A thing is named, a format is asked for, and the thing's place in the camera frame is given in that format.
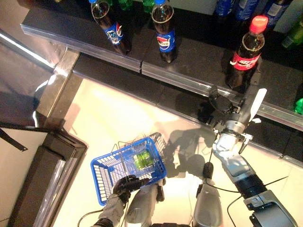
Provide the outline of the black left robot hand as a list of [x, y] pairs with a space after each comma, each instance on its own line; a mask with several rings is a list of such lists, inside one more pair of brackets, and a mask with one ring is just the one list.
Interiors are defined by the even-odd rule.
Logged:
[[131, 192], [140, 189], [149, 182], [149, 178], [139, 179], [135, 175], [128, 175], [118, 180], [113, 187], [113, 194], [126, 204], [131, 196]]

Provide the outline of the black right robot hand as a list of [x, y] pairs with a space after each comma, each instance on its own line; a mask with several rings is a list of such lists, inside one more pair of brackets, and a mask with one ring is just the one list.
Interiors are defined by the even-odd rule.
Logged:
[[259, 87], [260, 78], [261, 71], [256, 69], [248, 89], [237, 105], [233, 105], [228, 98], [219, 94], [217, 86], [212, 86], [208, 98], [211, 106], [224, 116], [228, 116], [229, 120], [248, 125], [257, 114], [267, 93], [267, 89]]

